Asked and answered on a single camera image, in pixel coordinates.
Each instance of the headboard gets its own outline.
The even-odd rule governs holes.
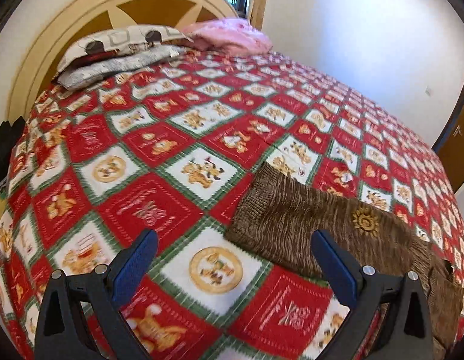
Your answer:
[[[85,35],[134,24],[180,30],[222,17],[237,17],[226,0],[75,0],[45,27],[25,56],[8,99],[8,118],[28,117],[67,48]]]

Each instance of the bed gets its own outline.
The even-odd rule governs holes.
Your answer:
[[[191,50],[82,91],[50,84],[68,46],[92,32],[236,16],[225,0],[76,0],[29,50],[9,99],[10,120],[23,115],[27,126],[0,220],[0,314],[24,358],[51,272],[109,263],[151,227],[157,257],[122,312],[153,358],[315,359],[348,309],[324,281],[222,236],[262,162],[393,212],[464,288],[464,222],[438,157],[324,73],[278,52]]]

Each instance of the door handle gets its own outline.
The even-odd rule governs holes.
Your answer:
[[[457,128],[455,129],[455,131],[453,133],[454,137],[457,137],[457,135],[462,136],[462,131],[461,131],[461,126],[460,125],[457,126]]]

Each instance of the pink blanket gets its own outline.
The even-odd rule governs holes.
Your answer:
[[[201,51],[216,50],[231,56],[248,56],[265,54],[272,48],[272,42],[266,35],[247,20],[235,17],[190,24],[182,32],[194,40],[189,46]]]

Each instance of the folded brown sweater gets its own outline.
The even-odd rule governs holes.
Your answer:
[[[225,238],[293,272],[321,276],[310,253],[316,229],[328,230],[361,266],[371,265],[386,275],[418,273],[430,310],[435,359],[442,359],[454,342],[463,289],[430,243],[395,215],[307,187],[264,163]]]

